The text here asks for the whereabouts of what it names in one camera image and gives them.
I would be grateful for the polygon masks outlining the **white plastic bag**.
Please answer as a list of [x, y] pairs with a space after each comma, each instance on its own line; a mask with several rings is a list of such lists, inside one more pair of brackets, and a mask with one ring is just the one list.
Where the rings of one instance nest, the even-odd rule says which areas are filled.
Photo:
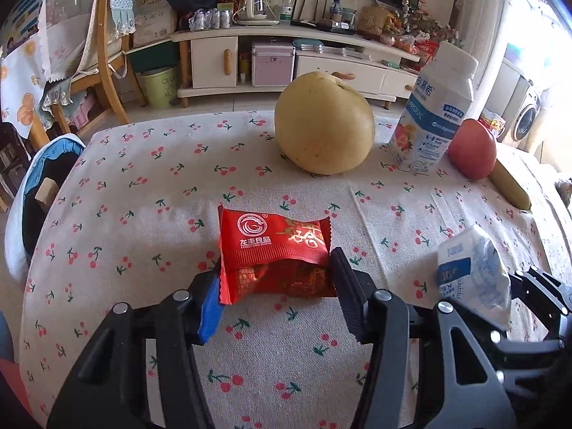
[[442, 242], [436, 283], [443, 299], [454, 299], [487, 320], [507, 327], [511, 281], [493, 239], [478, 225]]

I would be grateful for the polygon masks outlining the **red snack wrapper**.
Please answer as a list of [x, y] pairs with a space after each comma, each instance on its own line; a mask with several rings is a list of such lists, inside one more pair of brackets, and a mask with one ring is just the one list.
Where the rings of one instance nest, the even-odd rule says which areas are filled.
[[220, 290], [224, 305], [253, 294], [335, 297], [331, 220], [218, 207]]

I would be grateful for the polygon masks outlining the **cherry print tablecloth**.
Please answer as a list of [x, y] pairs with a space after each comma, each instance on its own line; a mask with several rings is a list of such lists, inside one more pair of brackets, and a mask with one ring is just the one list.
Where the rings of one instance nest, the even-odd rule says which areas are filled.
[[[96, 134], [46, 216], [28, 271], [20, 374], [46, 423], [80, 352], [109, 309], [155, 304], [219, 256], [219, 206], [331, 220], [350, 265], [404, 301], [432, 306], [437, 249], [472, 226], [504, 265], [571, 278], [571, 218], [545, 168], [519, 156], [529, 212], [448, 161], [403, 172], [376, 121], [368, 158], [345, 174], [304, 172], [281, 152], [271, 112], [180, 116]], [[370, 350], [348, 332], [336, 300], [252, 295], [227, 307], [195, 352], [219, 428], [346, 428]]]

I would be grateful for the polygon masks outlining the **yellow banana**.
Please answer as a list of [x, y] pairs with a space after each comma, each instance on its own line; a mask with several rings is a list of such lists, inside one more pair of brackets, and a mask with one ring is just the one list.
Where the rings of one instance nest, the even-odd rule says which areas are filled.
[[516, 178], [499, 159], [495, 160], [489, 179], [507, 202], [520, 210], [530, 211], [531, 200], [527, 191], [516, 181]]

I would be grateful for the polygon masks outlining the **red apple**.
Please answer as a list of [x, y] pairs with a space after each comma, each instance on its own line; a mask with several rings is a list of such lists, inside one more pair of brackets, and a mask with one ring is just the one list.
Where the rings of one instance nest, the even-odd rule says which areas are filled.
[[477, 120], [466, 119], [448, 147], [451, 164], [469, 180], [488, 177], [496, 162], [496, 141]]

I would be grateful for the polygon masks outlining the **white milk carton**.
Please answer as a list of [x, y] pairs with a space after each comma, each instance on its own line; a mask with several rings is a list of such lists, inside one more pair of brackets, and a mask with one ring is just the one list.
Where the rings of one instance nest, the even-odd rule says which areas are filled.
[[389, 148], [404, 172], [428, 174], [439, 164], [473, 103], [478, 61], [442, 42], [420, 71]]

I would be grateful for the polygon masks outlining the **washing machine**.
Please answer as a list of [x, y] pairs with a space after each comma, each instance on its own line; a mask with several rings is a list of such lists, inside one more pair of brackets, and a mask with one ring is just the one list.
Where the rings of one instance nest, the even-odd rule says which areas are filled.
[[538, 122], [542, 105], [541, 92], [520, 68], [504, 59], [493, 93], [496, 98], [496, 113], [505, 121], [498, 140], [512, 146], [524, 147]]

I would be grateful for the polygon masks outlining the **yellow round pear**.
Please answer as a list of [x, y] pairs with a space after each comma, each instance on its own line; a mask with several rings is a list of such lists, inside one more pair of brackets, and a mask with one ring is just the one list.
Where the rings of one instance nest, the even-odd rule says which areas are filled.
[[281, 151], [307, 172], [332, 175], [365, 161], [375, 137], [372, 109], [349, 84], [322, 72], [294, 79], [274, 108]]

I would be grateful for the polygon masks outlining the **light wooden chair right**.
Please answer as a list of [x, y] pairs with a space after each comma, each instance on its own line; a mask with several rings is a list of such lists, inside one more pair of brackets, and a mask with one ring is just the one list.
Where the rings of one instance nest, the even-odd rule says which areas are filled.
[[49, 112], [63, 133], [69, 133], [71, 129], [62, 102], [94, 87], [100, 88], [98, 101], [103, 112], [76, 127], [76, 131], [89, 130], [109, 113], [114, 113], [120, 124], [129, 123], [113, 81], [128, 77], [136, 92], [142, 92], [126, 55], [135, 29], [135, 0], [94, 0], [79, 67], [74, 75], [59, 83], [60, 97], [49, 106]]

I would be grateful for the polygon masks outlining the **green waste bin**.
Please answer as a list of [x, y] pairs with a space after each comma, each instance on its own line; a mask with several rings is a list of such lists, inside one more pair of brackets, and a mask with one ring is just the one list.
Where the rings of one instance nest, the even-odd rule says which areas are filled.
[[167, 109], [177, 102], [178, 67], [166, 66], [137, 73], [144, 97], [153, 109]]

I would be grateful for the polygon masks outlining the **dining table with orange cloth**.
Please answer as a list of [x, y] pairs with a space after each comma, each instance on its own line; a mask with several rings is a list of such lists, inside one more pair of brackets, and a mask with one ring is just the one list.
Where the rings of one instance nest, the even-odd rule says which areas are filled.
[[34, 150], [49, 142], [39, 116], [44, 89], [40, 38], [35, 34], [1, 64], [1, 119], [27, 139]]

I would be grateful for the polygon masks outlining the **pink storage box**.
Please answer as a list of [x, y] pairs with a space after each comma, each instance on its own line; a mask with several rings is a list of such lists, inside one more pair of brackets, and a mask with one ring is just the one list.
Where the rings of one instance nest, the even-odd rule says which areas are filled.
[[251, 54], [253, 86], [283, 87], [292, 81], [296, 55], [294, 45], [255, 42]]

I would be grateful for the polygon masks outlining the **white tv cabinet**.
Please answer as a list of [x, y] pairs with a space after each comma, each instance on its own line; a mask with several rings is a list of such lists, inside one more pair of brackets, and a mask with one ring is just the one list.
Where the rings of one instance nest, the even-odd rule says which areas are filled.
[[252, 85], [252, 45], [292, 44], [296, 48], [293, 79], [311, 72], [334, 75], [365, 98], [391, 105], [407, 99], [417, 75], [400, 63], [419, 57], [356, 35], [341, 35], [277, 25], [183, 31], [171, 35], [179, 48], [181, 86], [177, 96], [187, 107], [195, 97], [280, 92], [283, 87]]

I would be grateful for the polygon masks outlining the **white electric kettle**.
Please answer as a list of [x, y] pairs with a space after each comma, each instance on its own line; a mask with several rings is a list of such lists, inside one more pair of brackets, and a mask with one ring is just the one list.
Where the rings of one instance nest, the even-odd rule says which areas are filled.
[[243, 26], [275, 26], [278, 16], [271, 7], [271, 0], [240, 0], [233, 23]]

